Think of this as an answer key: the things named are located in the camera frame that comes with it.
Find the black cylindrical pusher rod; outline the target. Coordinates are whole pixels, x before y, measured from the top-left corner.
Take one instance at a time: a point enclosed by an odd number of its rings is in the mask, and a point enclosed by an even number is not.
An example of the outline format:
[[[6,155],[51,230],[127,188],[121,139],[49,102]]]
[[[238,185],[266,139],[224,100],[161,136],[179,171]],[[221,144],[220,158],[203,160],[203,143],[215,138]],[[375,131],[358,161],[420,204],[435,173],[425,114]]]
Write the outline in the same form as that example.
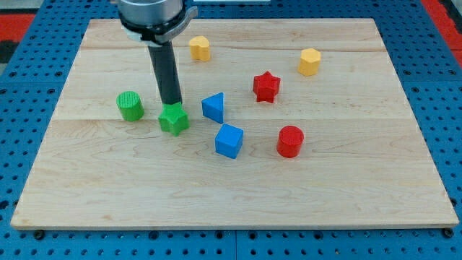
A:
[[[167,105],[182,103],[183,99],[172,43],[167,42],[160,47],[149,46],[148,51],[162,103]]]

